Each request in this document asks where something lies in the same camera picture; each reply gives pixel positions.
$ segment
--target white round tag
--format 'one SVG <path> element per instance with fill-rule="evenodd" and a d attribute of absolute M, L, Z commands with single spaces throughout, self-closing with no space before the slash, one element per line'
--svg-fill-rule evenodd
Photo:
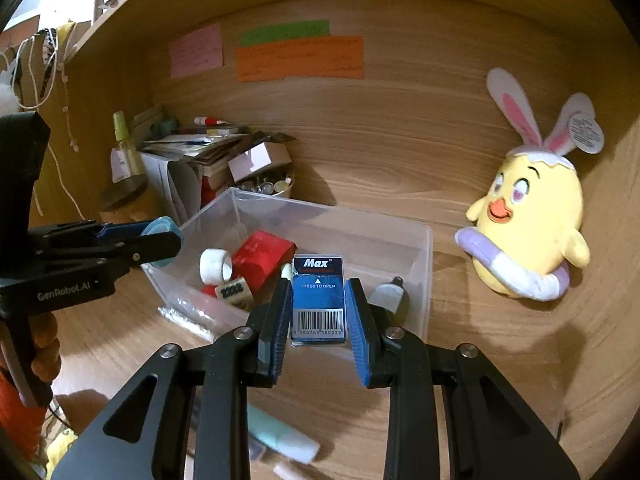
<path fill-rule="evenodd" d="M 569 119 L 569 135 L 579 150 L 599 153 L 604 147 L 604 133 L 595 119 L 585 114 L 575 114 Z"/>

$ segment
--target pink inner ear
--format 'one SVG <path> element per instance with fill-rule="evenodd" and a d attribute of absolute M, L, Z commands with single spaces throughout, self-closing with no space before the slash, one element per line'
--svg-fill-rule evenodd
<path fill-rule="evenodd" d="M 569 127 L 565 126 L 562 130 L 555 134 L 551 139 L 549 139 L 546 148 L 550 152 L 556 152 L 560 148 L 564 146 L 564 144 L 569 140 Z"/>
<path fill-rule="evenodd" d="M 529 126 L 522 110 L 520 110 L 520 107 L 513 97 L 509 94 L 502 94 L 502 103 L 504 104 L 504 110 L 507 113 L 507 117 L 510 118 L 512 123 L 515 123 L 516 126 L 520 128 L 520 133 L 523 135 L 524 143 L 539 146 L 540 137 L 533 128 Z"/>

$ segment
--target mint green tube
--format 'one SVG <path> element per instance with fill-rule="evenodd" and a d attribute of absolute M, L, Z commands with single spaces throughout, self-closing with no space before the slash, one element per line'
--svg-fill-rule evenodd
<path fill-rule="evenodd" d="M 312 438 L 250 404 L 246 411 L 249 433 L 265 446 L 303 464 L 310 463 L 318 454 L 320 444 Z"/>

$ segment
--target toy arm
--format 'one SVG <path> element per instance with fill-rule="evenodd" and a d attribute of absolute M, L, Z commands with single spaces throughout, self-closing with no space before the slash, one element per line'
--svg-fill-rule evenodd
<path fill-rule="evenodd" d="M 562 250 L 562 256 L 579 269 L 583 269 L 589 264 L 591 259 L 589 247 L 576 229 L 572 229 L 569 233 L 564 250 Z"/>
<path fill-rule="evenodd" d="M 480 213 L 486 207 L 486 197 L 483 196 L 480 200 L 476 200 L 469 209 L 466 210 L 466 217 L 475 222 L 478 220 Z"/>

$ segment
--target screw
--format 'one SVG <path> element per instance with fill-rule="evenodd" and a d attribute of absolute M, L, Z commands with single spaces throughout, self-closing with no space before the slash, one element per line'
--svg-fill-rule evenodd
<path fill-rule="evenodd" d="M 460 345 L 460 353 L 464 357 L 472 359 L 478 356 L 478 347 L 471 343 L 462 343 L 462 345 Z"/>
<path fill-rule="evenodd" d="M 404 329 L 399 326 L 390 326 L 385 330 L 385 335 L 389 339 L 398 340 L 404 337 Z"/>
<path fill-rule="evenodd" d="M 234 337 L 239 340 L 249 339 L 254 334 L 248 326 L 239 326 L 234 330 Z"/>
<path fill-rule="evenodd" d="M 160 349 L 160 357 L 163 357 L 165 359 L 174 357 L 178 353 L 179 349 L 180 347 L 175 343 L 166 344 Z"/>

